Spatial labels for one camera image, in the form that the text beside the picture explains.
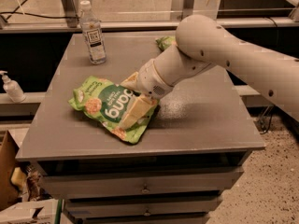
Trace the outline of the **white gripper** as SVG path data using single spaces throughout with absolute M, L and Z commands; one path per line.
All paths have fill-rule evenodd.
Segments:
M 160 100 L 173 90 L 173 87 L 166 84 L 158 74 L 154 59 L 145 63 L 138 73 L 132 73 L 121 85 L 126 89 L 143 93 L 129 102 L 119 123 L 119 127 L 123 130 L 131 128 L 143 118 L 155 106 L 154 99 Z

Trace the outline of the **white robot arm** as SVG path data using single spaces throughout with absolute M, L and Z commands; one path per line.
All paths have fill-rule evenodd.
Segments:
M 218 65 L 299 120 L 296 58 L 243 41 L 203 15 L 181 21 L 175 39 L 174 44 L 125 79 L 122 86 L 162 99 L 183 79 Z

